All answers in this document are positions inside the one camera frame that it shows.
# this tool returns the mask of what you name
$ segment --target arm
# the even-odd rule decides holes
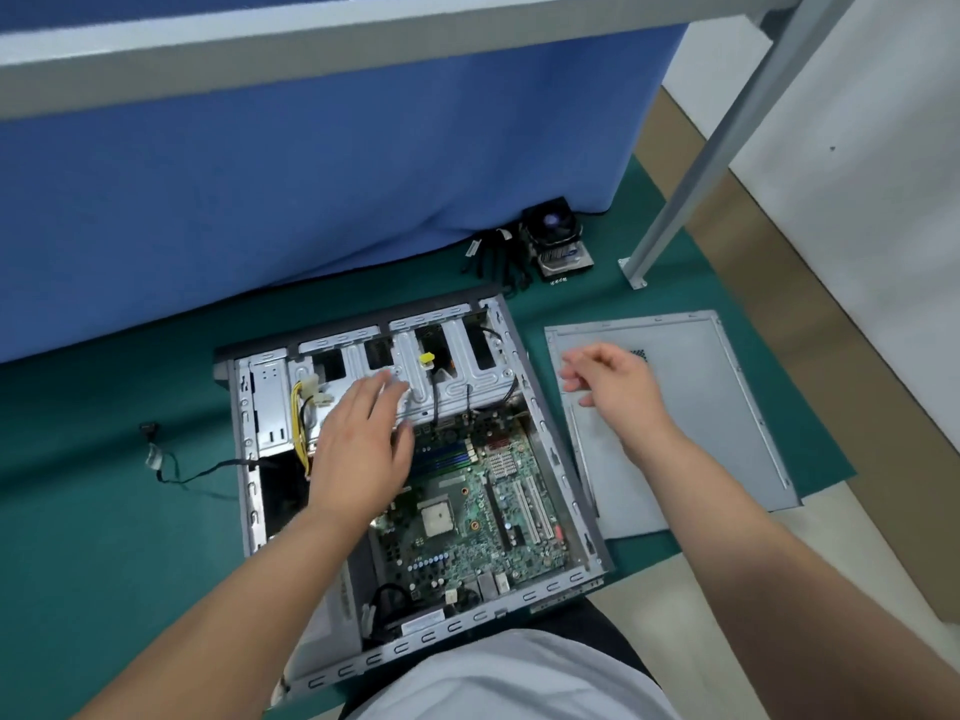
[[[960,675],[690,441],[642,359],[597,343],[564,360],[564,389],[591,389],[580,403],[642,470],[771,718],[957,717]]]
[[[410,471],[413,430],[391,446],[407,384],[353,384],[330,411],[309,505],[166,629],[77,718],[255,718],[367,525]]]

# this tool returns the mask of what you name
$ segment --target white wall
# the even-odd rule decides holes
[[[960,0],[857,0],[731,168],[960,448]],[[664,86],[713,132],[770,43],[698,22]]]

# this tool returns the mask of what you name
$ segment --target metal table leg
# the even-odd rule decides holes
[[[660,210],[630,258],[619,261],[630,287],[638,289],[646,285],[643,278],[650,266],[684,226],[697,205],[714,188],[737,152],[747,143],[853,2],[800,1],[783,34],[753,71],[750,80],[679,182],[677,191]]]

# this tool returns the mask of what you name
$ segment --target white shirt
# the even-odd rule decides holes
[[[511,629],[434,654],[350,720],[680,720],[653,679],[579,642]]]

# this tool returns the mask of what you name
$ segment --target dark pants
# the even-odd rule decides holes
[[[517,629],[519,627],[537,629],[557,637],[563,637],[565,640],[580,642],[587,647],[592,647],[598,652],[603,652],[608,657],[613,657],[618,662],[642,672],[656,682],[653,675],[650,674],[650,670],[646,668],[637,652],[630,646],[627,637],[620,633],[613,622],[604,616],[603,612],[588,601],[586,597],[581,596],[552,610],[534,614],[526,622],[509,621],[510,618],[508,614],[502,619],[490,622],[495,626],[487,624],[484,627],[468,631],[455,640],[440,645],[438,651],[455,649],[469,642],[499,634],[507,629]],[[414,655],[405,659],[397,659],[379,670],[358,677],[358,682],[350,689],[346,702],[343,703],[343,709],[340,713],[341,720],[347,718],[357,708],[378,694],[380,690],[399,680],[427,657],[430,657],[431,654],[436,654],[436,652],[421,652],[419,656]]]

